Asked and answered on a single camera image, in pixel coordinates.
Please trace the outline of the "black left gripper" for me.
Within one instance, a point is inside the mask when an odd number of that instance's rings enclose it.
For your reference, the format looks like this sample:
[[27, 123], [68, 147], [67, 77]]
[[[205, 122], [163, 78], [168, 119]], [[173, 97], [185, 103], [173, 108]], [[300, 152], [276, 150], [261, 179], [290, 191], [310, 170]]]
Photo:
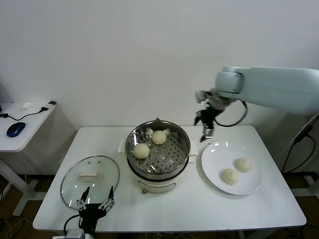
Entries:
[[101, 205], [99, 204], [87, 204], [87, 200], [90, 187], [82, 193], [80, 200], [77, 200], [77, 206], [79, 211], [80, 218], [82, 219], [80, 223], [80, 228], [84, 230], [84, 233], [95, 233], [98, 220], [102, 217], [105, 217], [107, 212], [109, 212], [115, 204], [114, 200], [114, 188], [113, 186], [110, 189], [108, 198], [104, 200]]

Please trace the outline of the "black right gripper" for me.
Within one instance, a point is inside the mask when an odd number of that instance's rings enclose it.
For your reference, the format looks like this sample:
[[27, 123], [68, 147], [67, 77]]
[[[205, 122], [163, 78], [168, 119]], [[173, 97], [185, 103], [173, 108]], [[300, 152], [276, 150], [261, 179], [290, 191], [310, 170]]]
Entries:
[[211, 139], [214, 132], [214, 121], [217, 116], [221, 114], [221, 110], [217, 110], [213, 107], [207, 107], [198, 111], [195, 116], [194, 125], [197, 125], [200, 121], [205, 126], [202, 131], [202, 136], [199, 142], [204, 142]]

